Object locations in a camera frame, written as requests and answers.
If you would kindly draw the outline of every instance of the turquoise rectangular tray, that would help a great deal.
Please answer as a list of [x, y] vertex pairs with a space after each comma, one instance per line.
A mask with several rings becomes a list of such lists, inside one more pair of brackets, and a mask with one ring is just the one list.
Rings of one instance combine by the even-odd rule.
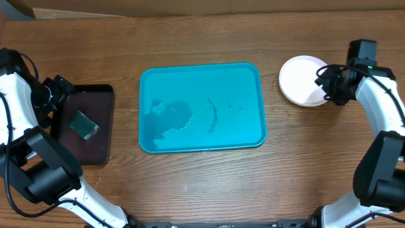
[[266, 137], [250, 63], [152, 68], [140, 78], [139, 144], [148, 153], [250, 148]]

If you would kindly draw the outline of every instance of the green sponge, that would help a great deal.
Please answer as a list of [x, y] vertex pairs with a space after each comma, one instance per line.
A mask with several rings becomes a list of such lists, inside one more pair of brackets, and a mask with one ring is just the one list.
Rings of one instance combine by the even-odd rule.
[[73, 128], [82, 138], [88, 140], [99, 128], [97, 124], [89, 120], [81, 111], [77, 110], [69, 119], [68, 125]]

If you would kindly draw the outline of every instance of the wooden table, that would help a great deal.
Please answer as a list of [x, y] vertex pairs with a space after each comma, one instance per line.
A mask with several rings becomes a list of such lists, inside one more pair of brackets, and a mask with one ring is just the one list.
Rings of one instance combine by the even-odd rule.
[[[355, 39], [378, 41], [379, 65], [405, 97], [405, 11], [277, 13], [8, 22], [2, 46], [30, 56], [40, 79], [111, 84], [111, 154], [87, 181], [141, 221], [264, 222], [306, 218], [347, 193], [373, 141], [359, 103], [301, 108], [278, 88], [291, 57], [345, 63]], [[256, 149], [150, 155], [138, 145], [139, 77], [151, 67], [248, 61], [260, 71], [268, 138]], [[37, 219], [13, 211], [0, 184], [1, 227], [82, 227], [63, 209]], [[16, 192], [26, 212], [42, 210]], [[384, 218], [375, 227], [399, 227]]]

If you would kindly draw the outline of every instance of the white plate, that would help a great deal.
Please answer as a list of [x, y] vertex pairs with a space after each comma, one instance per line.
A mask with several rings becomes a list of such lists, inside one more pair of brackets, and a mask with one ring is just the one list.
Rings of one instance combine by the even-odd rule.
[[324, 61], [312, 56], [296, 56], [285, 62], [278, 77], [284, 96], [291, 102], [306, 107], [327, 102], [323, 98], [325, 91], [315, 83], [318, 78], [316, 71], [325, 65]]

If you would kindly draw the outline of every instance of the round white plate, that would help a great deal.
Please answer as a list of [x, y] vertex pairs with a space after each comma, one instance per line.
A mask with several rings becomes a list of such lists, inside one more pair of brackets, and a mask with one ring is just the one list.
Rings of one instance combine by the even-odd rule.
[[297, 105], [312, 107], [327, 102], [325, 91], [315, 80], [316, 71], [326, 63], [312, 56], [296, 56], [285, 62], [278, 76], [284, 96]]

